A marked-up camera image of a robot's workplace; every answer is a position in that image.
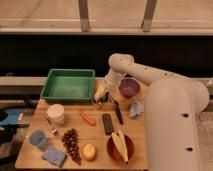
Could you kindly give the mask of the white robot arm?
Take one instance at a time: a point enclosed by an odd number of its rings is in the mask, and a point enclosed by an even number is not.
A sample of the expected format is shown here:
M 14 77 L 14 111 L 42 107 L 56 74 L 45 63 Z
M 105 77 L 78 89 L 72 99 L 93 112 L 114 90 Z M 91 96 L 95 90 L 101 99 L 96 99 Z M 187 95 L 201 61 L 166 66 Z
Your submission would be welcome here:
M 125 75 L 146 84 L 144 121 L 149 171 L 203 171 L 196 115 L 209 103 L 207 86 L 193 78 L 138 64 L 129 54 L 115 53 L 100 99 L 120 85 Z

